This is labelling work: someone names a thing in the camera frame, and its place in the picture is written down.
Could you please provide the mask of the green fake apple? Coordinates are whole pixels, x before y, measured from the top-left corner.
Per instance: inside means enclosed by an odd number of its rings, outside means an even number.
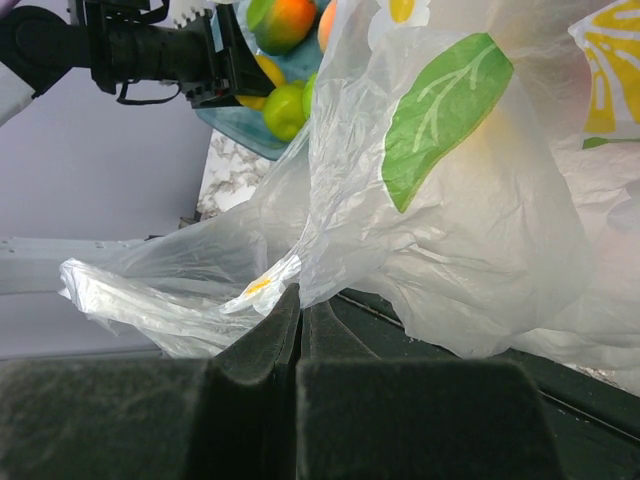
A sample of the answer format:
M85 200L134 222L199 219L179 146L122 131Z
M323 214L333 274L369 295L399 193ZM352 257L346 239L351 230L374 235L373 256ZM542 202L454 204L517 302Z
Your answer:
M282 142L290 142L306 123L303 88L299 82L277 87L267 97L262 116L267 129Z

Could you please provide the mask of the green fake pear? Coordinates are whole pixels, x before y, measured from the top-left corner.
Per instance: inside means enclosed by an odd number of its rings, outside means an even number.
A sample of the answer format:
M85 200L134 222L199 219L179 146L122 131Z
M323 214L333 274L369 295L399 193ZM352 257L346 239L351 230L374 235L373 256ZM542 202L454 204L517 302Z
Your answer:
M314 92L316 78L317 78L317 73L314 72L309 76L309 78L307 79L303 87L302 108L303 108L303 113L306 120L308 120L311 116L312 99L313 99L313 92Z

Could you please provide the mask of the orange fake peach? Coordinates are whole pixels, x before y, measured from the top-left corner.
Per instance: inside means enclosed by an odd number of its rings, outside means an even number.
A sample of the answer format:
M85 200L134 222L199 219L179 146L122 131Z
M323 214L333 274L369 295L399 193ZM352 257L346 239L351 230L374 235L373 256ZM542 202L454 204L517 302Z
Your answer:
M320 51L324 53L328 47L329 37L336 13L336 0L331 0L320 17L317 31L317 41Z

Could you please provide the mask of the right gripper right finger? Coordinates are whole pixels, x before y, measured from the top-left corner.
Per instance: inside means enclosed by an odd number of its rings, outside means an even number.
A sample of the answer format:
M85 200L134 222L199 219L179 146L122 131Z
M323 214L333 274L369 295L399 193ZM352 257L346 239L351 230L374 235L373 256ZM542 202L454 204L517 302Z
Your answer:
M383 359L322 303L296 367L302 479L561 479L530 378L504 361Z

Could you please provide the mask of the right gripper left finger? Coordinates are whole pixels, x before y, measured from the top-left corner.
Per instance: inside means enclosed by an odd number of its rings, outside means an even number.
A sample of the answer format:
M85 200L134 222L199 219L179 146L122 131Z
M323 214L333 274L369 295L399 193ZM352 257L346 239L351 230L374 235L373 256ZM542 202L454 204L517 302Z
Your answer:
M5 479L291 479L300 302L213 358L1 366Z

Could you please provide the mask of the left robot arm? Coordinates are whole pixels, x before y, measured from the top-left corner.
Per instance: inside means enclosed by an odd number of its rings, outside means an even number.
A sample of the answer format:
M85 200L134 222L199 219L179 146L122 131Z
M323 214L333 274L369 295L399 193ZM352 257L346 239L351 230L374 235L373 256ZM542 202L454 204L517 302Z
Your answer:
M69 20L1 4L1 121L7 123L74 68L122 105L130 85L177 86L191 107L266 97L274 83L250 51L229 1L71 1Z

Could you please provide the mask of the clear plastic bag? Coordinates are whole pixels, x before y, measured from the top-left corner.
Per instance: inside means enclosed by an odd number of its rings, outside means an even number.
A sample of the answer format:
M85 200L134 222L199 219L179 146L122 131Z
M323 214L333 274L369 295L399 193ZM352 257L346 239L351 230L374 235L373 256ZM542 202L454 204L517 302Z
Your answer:
M515 348L639 382L639 5L343 1L311 117L253 196L64 295L175 356L291 284L388 300L463 358Z

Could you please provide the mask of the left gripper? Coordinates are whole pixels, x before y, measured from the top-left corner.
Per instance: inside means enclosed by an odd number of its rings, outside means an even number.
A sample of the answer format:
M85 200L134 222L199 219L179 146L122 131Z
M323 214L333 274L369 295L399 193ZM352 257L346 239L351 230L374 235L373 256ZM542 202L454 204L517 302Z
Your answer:
M137 100L129 86L158 81L177 87L193 108L235 107L234 96L266 98L275 89L248 47L232 4L217 4L216 18L223 48L217 58L210 28L211 12L203 10L178 28L163 27L170 3L86 1L84 21L91 57L91 76L100 90L126 106L160 105L166 98Z

